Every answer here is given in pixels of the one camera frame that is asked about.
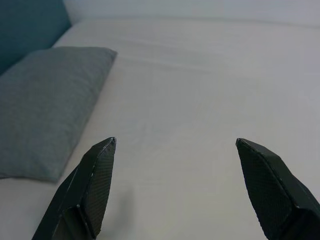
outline teal headboard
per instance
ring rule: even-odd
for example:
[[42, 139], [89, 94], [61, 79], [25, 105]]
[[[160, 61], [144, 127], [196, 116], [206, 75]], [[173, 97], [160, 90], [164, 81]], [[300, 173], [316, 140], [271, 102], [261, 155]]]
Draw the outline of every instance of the teal headboard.
[[62, 0], [0, 0], [0, 75], [26, 54], [50, 48], [70, 25]]

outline pillow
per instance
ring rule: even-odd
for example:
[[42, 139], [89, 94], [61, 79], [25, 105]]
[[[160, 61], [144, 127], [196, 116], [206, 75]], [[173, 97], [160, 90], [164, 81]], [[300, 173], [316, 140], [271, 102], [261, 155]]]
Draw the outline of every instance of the pillow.
[[27, 55], [0, 76], [0, 175], [56, 182], [117, 53], [57, 47]]

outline white bed sheet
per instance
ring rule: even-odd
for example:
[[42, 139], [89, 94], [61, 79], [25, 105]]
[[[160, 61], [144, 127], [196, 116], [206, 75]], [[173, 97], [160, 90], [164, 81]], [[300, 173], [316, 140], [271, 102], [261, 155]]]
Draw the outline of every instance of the white bed sheet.
[[[279, 154], [320, 200], [320, 30], [187, 19], [97, 19], [55, 45], [118, 58], [64, 173], [117, 137], [98, 240], [265, 239], [235, 147]], [[0, 239], [30, 239], [57, 185], [0, 180]]]

